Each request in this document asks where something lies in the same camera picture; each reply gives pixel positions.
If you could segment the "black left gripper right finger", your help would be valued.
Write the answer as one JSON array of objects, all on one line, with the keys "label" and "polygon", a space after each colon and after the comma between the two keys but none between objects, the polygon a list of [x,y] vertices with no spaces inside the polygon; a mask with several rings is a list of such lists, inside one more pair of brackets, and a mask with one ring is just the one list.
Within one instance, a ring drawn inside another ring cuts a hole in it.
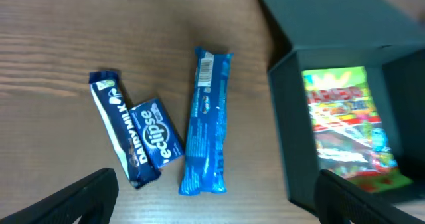
[{"label": "black left gripper right finger", "polygon": [[315,183],[314,202],[321,224],[424,224],[324,169]]}]

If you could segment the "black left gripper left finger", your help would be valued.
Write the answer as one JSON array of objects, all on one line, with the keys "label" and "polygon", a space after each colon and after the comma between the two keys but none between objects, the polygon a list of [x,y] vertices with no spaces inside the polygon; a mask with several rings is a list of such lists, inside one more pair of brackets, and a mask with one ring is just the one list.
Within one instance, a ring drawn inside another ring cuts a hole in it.
[{"label": "black left gripper left finger", "polygon": [[119,187],[112,168],[102,168],[43,200],[1,219],[2,223],[101,223],[112,216]]}]

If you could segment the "gummy worms candy bag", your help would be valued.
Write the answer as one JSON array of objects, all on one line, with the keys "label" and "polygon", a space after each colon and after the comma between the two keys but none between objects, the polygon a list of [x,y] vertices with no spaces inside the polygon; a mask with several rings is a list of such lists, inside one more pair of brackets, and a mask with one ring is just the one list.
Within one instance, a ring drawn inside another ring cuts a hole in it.
[{"label": "gummy worms candy bag", "polygon": [[388,145],[364,67],[302,72],[320,169],[369,193],[412,184]]}]

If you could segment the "blue Eclipse mint box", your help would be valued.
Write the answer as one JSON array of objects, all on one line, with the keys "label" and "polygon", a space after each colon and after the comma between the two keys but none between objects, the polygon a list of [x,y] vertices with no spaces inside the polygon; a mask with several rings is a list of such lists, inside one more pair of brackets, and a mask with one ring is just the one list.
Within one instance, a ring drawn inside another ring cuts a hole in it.
[{"label": "blue Eclipse mint box", "polygon": [[158,98],[129,110],[142,144],[156,169],[184,155],[181,138]]}]

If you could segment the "dark blue Dairy Milk bar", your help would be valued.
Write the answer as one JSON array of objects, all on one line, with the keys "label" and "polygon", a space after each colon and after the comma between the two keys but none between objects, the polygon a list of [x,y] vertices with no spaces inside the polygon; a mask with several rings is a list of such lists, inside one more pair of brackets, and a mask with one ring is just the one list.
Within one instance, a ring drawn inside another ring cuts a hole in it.
[{"label": "dark blue Dairy Milk bar", "polygon": [[139,189],[159,179],[126,106],[118,73],[101,70],[89,74],[90,92],[107,129],[112,147],[131,185]]}]

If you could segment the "light blue cookie pack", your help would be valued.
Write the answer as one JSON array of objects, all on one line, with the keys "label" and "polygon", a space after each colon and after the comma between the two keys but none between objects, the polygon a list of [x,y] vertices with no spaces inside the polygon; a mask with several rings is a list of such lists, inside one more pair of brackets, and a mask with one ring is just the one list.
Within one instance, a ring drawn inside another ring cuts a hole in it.
[{"label": "light blue cookie pack", "polygon": [[181,195],[226,193],[224,141],[227,128],[227,88],[232,53],[195,49],[197,68],[185,144]]}]

